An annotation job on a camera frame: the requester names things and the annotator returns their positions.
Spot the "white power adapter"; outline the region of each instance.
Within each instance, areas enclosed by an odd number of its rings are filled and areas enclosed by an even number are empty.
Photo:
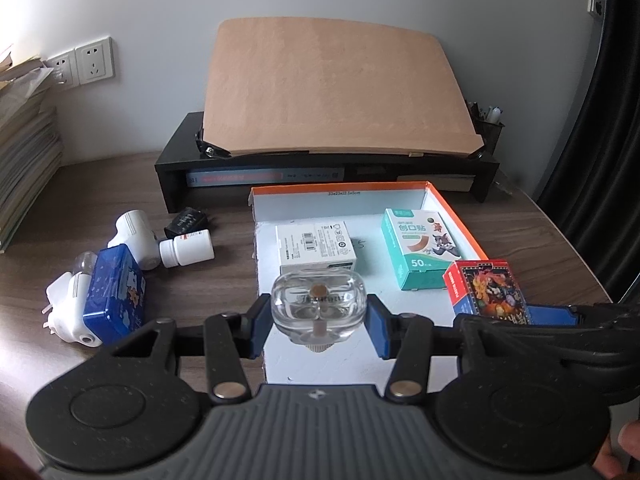
[[[49,312],[47,321],[42,325],[49,328],[67,343],[82,343],[85,346],[96,347],[102,344],[82,319],[84,303],[89,292],[91,275],[85,272],[65,272],[47,287],[47,306],[42,313]]]
[[[125,244],[140,269],[151,270],[160,265],[160,249],[151,230],[146,213],[140,209],[127,211],[116,220],[116,234],[107,244],[115,247]]]

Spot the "electrical outlet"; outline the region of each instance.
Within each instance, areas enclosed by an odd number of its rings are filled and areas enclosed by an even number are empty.
[[[113,77],[111,38],[77,47],[76,59],[81,85]]]
[[[604,0],[589,0],[587,12],[594,18],[601,20],[604,17]]]
[[[53,72],[57,89],[66,90],[80,84],[75,50],[51,57],[45,61],[45,65],[54,69]]]

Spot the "green and white box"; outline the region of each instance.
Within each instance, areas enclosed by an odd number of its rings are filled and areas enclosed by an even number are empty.
[[[460,250],[437,212],[386,209],[382,232],[401,290],[444,288],[442,275]]]

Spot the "human hand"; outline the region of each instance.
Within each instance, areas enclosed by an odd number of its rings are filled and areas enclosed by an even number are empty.
[[[640,421],[636,420],[625,424],[618,435],[618,443],[629,455],[640,460]],[[593,463],[593,468],[607,480],[624,473],[620,460],[613,455],[611,450],[610,435],[602,445]]]
[[[31,470],[13,451],[0,444],[0,479],[40,480],[40,476]]]

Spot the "wooden desk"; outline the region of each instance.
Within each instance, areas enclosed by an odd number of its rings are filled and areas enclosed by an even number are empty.
[[[0,438],[30,465],[37,456],[24,411],[44,384],[94,353],[42,328],[45,288],[69,270],[79,253],[98,251],[115,234],[123,212],[143,209],[153,229],[166,213],[153,164],[156,154],[134,155],[61,168],[0,256]],[[523,193],[494,186],[485,203],[445,194],[490,257],[508,259],[531,303],[607,301],[596,279],[555,226]],[[179,326],[201,323],[225,310],[246,310],[257,294],[254,222],[246,194],[231,193],[209,209],[216,258],[147,273],[148,317],[171,316]],[[182,362],[181,376],[204,389],[203,358]],[[247,362],[252,386],[262,363]]]

